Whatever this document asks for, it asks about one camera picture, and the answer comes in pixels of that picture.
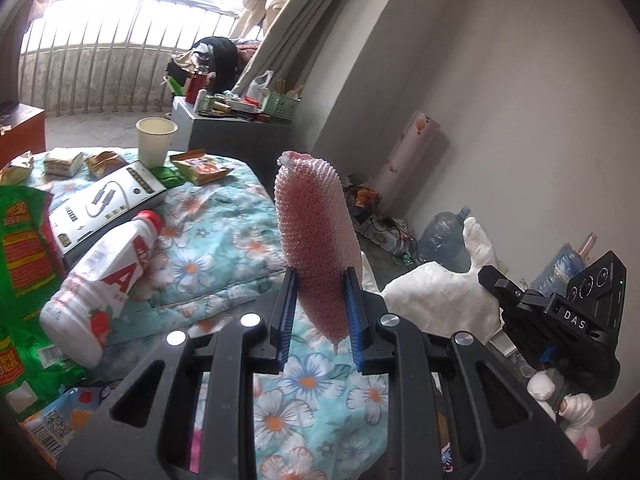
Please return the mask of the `white gloved right hand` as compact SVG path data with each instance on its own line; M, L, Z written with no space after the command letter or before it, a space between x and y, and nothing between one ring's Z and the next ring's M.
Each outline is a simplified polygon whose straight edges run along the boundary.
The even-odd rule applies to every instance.
M533 374L526 386L527 392L540 407L556 422L562 418L566 422L564 434L572 442L584 460L592 455L588 434L596 430L590 426L596 411L588 393L563 396L558 408L552 408L550 401L555 393L555 384L546 372Z

